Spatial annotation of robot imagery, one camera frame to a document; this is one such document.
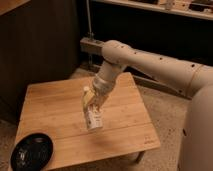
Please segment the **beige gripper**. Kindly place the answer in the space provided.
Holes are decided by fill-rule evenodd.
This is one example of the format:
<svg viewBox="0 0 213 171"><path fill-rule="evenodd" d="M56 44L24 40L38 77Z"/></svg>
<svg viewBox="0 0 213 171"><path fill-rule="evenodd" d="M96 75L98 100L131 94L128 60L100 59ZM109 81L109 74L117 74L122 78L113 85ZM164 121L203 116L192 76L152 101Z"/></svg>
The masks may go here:
<svg viewBox="0 0 213 171"><path fill-rule="evenodd" d="M92 81L92 87L96 97L94 97L94 93L91 90L86 91L82 98L83 109L86 110L90 105L92 113L99 113L104 103L103 99L106 99L114 89L114 81L106 80L96 75Z"/></svg>

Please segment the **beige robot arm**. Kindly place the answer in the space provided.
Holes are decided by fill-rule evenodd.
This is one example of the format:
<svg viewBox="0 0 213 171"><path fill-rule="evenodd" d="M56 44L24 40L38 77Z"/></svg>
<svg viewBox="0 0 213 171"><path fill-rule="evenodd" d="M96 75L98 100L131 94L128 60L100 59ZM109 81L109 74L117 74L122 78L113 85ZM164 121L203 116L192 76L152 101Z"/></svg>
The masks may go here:
<svg viewBox="0 0 213 171"><path fill-rule="evenodd" d="M213 66L132 48L117 40L83 40L81 48L104 58L92 86L84 90L83 110L90 129L125 68L132 67L188 97L177 171L213 171Z"/></svg>

